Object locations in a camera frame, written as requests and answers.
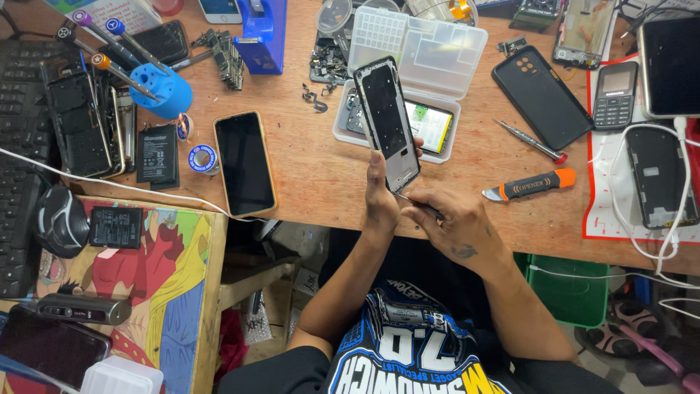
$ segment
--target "tattoo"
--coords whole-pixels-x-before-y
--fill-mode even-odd
[[[452,254],[459,257],[460,259],[468,259],[477,253],[472,245],[464,244],[464,249],[457,250],[456,247],[452,247]]]

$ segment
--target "keyboard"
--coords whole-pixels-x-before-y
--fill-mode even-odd
[[[59,41],[0,40],[0,147],[60,165],[39,62],[68,49]],[[48,186],[25,162],[0,154],[0,298],[23,298],[36,284],[41,246],[32,226]]]

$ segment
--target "gold phone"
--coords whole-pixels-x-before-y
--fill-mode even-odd
[[[258,215],[277,208],[260,114],[250,110],[222,116],[213,126],[229,216]]]

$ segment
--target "phone back cover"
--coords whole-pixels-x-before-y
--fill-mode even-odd
[[[494,67],[491,77],[540,140],[563,149],[593,129],[593,119],[533,46]]]

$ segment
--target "blue tape dispenser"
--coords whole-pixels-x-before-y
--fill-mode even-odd
[[[282,74],[287,0],[238,0],[243,34],[233,38],[250,74]]]

